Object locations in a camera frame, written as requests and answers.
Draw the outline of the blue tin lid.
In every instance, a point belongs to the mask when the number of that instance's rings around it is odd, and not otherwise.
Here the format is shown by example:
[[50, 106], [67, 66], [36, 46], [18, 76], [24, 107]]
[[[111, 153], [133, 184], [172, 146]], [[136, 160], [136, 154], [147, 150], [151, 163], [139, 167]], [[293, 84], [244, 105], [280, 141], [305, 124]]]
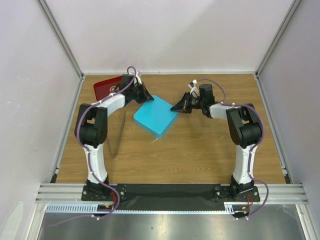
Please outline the blue tin lid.
[[178, 117], [177, 112], [172, 112], [170, 109], [172, 105], [162, 98], [152, 95], [154, 101], [145, 102], [133, 115], [133, 119], [164, 119]]

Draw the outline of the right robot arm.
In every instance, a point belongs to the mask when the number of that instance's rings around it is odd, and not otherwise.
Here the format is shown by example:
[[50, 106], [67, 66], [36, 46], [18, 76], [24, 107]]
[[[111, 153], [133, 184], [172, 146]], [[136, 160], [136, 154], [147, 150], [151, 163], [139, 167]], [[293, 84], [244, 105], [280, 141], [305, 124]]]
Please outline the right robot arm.
[[215, 192], [218, 198], [242, 201], [254, 190], [254, 158], [265, 135], [263, 121], [252, 104], [226, 104], [216, 101], [211, 84], [196, 87], [191, 83], [189, 87], [190, 91], [185, 92], [170, 110], [184, 114], [201, 110], [202, 114], [210, 119], [227, 121], [230, 138], [236, 146], [235, 169], [229, 192], [226, 195], [219, 194], [218, 190]]

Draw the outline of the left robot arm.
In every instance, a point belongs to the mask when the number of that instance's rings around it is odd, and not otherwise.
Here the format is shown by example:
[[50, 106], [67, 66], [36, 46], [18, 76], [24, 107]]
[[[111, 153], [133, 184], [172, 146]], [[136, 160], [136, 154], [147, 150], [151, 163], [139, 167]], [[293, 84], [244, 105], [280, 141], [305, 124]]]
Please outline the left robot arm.
[[118, 201], [121, 199], [119, 192], [109, 184], [105, 166], [104, 143], [108, 136], [108, 117], [131, 101], [143, 104], [153, 100], [140, 75], [127, 73], [121, 76], [121, 82], [108, 96], [95, 103], [80, 105], [74, 135], [84, 150], [88, 167], [82, 201], [106, 201], [112, 196]]

